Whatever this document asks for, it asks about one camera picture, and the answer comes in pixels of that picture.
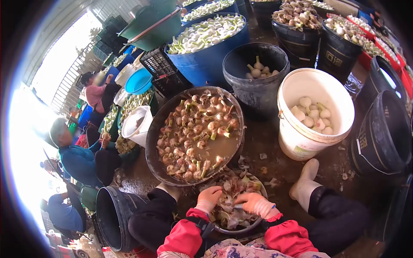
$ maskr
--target green bowl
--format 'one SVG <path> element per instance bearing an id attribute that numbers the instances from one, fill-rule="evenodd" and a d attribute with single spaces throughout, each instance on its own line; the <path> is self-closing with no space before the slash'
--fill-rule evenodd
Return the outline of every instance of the green bowl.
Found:
<path id="1" fill-rule="evenodd" d="M 142 33 L 166 15 L 172 13 L 176 7 L 174 0 L 152 0 L 151 5 L 147 5 L 138 10 L 135 19 L 131 21 L 118 36 L 132 39 Z"/>
<path id="2" fill-rule="evenodd" d="M 137 40 L 129 40 L 128 44 L 144 51 L 150 51 L 170 41 L 181 30 L 181 9 L 171 17 L 158 24 Z"/>

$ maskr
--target concrete floor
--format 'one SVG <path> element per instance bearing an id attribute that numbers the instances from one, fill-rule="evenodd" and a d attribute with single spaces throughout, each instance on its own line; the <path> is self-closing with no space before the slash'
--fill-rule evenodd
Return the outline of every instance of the concrete floor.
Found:
<path id="1" fill-rule="evenodd" d="M 249 32 L 251 42 L 259 41 L 277 45 L 274 32 L 260 30 L 252 16 L 249 21 Z M 364 83 L 368 72 L 358 62 L 352 72 Z M 273 122 L 256 122 L 246 119 L 246 125 L 248 128 L 246 129 L 242 154 L 251 159 L 249 172 L 255 174 L 262 182 L 270 181 L 272 178 L 277 178 L 280 181 L 278 187 L 266 187 L 266 190 L 269 200 L 276 203 L 278 209 L 288 218 L 298 221 L 299 224 L 313 220 L 314 218 L 308 215 L 298 202 L 293 201 L 288 196 L 291 186 L 300 175 L 304 162 L 291 160 L 284 155 L 278 144 L 278 131 L 275 129 Z M 159 181 L 152 175 L 146 164 L 144 151 L 142 148 L 136 164 L 130 171 L 126 172 L 126 178 L 123 179 L 122 185 L 128 192 L 146 194 L 159 184 Z M 260 153 L 266 153 L 268 157 L 261 160 L 259 158 Z M 318 154 L 316 158 L 320 162 L 317 182 L 368 206 L 371 198 L 375 196 L 376 184 L 371 181 L 363 181 L 357 176 L 354 178 L 350 176 L 352 170 L 347 159 L 346 140 L 327 148 Z M 266 174 L 261 172 L 262 167 L 267 168 Z M 343 173 L 347 173 L 348 179 L 343 180 Z M 183 196 L 179 200 L 177 208 L 180 218 L 184 218 L 187 210 L 196 205 L 198 193 L 197 187 L 183 189 Z M 224 239 L 233 236 L 214 232 L 213 237 Z M 379 257 L 383 247 L 382 242 L 363 236 L 345 251 L 336 255 L 335 258 Z"/>

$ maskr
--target hand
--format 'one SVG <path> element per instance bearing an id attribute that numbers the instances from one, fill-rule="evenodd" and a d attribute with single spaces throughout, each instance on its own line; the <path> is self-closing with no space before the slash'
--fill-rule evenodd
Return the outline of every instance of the hand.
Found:
<path id="1" fill-rule="evenodd" d="M 242 209 L 244 211 L 252 214 L 257 214 L 265 220 L 270 219 L 277 213 L 279 213 L 279 210 L 277 208 L 273 209 L 275 204 L 269 202 L 267 199 L 265 199 L 264 196 L 258 193 L 244 193 L 242 195 L 239 195 L 234 201 L 234 204 L 241 203 L 243 203 Z"/>
<path id="2" fill-rule="evenodd" d="M 198 202 L 195 209 L 209 214 L 215 207 L 221 195 L 222 187 L 220 186 L 211 186 L 206 188 L 198 195 Z"/>
<path id="3" fill-rule="evenodd" d="M 113 78 L 113 74 L 109 74 L 107 77 L 106 77 L 106 83 L 110 83 L 110 80 Z"/>

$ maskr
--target red sleeve cover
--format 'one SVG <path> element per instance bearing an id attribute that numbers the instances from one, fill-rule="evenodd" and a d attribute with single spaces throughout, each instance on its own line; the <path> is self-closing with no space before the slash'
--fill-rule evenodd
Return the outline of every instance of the red sleeve cover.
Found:
<path id="1" fill-rule="evenodd" d="M 186 216 L 202 218 L 209 221 L 207 214 L 194 208 L 189 209 Z M 195 223 L 183 219 L 173 227 L 170 234 L 165 238 L 164 244 L 158 248 L 157 254 L 159 256 L 161 252 L 169 251 L 184 253 L 190 258 L 193 258 L 201 247 L 201 244 L 201 230 L 196 227 Z"/>
<path id="2" fill-rule="evenodd" d="M 267 220 L 274 222 L 282 217 L 279 213 Z M 287 220 L 279 225 L 270 227 L 265 232 L 265 241 L 268 248 L 277 250 L 283 254 L 297 257 L 305 252 L 318 252 L 309 240 L 308 231 L 299 226 L 295 220 Z"/>

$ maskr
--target black pants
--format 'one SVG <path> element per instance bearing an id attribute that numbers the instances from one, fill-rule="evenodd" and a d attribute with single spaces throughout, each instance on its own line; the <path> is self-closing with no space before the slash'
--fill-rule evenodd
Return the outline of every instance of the black pants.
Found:
<path id="1" fill-rule="evenodd" d="M 150 202 L 145 209 L 129 219 L 128 229 L 138 242 L 156 252 L 171 232 L 176 201 L 161 189 L 152 190 L 148 197 Z M 361 203 L 339 196 L 324 186 L 311 193 L 309 214 L 317 219 L 304 225 L 309 239 L 320 252 L 331 257 L 361 236 L 368 223 L 368 211 Z M 203 241 L 195 257 L 202 257 L 215 244 L 210 241 Z"/>
<path id="2" fill-rule="evenodd" d="M 121 87 L 116 83 L 108 83 L 106 85 L 106 88 L 102 96 L 102 106 L 105 114 L 107 114 L 110 111 L 110 107 L 113 104 L 113 99 L 115 98 L 116 93 L 118 93 L 120 89 Z"/>

